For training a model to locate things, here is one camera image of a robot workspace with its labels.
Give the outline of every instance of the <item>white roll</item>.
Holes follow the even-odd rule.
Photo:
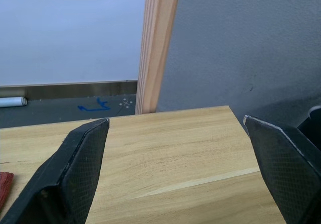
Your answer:
[[[2,97],[0,98],[0,107],[17,107],[27,105],[24,97]]]

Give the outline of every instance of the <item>red sponge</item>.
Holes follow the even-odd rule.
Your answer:
[[[0,172],[0,210],[3,207],[10,192],[13,178],[13,173]]]

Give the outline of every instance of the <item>gray wall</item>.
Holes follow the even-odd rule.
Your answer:
[[[299,124],[321,103],[321,0],[179,0],[157,111]]]

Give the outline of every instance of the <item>wooden board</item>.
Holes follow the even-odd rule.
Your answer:
[[[88,121],[0,130],[15,174],[6,213],[35,170]],[[87,223],[284,223],[249,138],[227,106],[111,118]]]
[[[178,0],[145,0],[136,114],[155,112]]]

